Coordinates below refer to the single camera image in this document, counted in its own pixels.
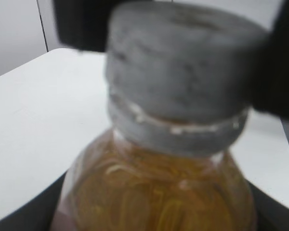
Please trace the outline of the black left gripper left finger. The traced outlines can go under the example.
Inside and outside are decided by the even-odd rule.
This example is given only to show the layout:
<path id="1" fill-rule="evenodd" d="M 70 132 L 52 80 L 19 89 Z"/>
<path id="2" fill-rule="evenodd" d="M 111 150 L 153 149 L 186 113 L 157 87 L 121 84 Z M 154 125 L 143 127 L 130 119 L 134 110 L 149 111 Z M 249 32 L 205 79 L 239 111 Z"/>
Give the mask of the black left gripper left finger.
<path id="1" fill-rule="evenodd" d="M 0 220 L 0 231 L 48 231 L 59 201 L 65 174 L 34 199 Z"/>

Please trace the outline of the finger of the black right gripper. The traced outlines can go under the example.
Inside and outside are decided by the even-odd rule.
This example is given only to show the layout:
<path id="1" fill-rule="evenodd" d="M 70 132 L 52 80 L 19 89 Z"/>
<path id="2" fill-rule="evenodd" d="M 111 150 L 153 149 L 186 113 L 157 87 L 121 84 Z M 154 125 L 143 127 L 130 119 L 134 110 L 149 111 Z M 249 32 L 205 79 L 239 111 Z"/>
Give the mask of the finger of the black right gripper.
<path id="1" fill-rule="evenodd" d="M 251 105 L 289 120 L 289 0 L 283 1 L 254 74 Z"/>
<path id="2" fill-rule="evenodd" d="M 105 52 L 108 21 L 122 0 L 54 0 L 59 41 L 80 51 Z"/>

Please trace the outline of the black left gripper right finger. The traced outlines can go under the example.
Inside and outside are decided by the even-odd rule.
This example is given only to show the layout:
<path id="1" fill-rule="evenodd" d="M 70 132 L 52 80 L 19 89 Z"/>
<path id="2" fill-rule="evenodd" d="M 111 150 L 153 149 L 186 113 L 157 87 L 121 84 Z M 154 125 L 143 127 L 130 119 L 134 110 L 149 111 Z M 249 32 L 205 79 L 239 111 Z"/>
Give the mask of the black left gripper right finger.
<path id="1" fill-rule="evenodd" d="M 289 209 L 248 182 L 257 211 L 256 230 L 289 231 Z"/>

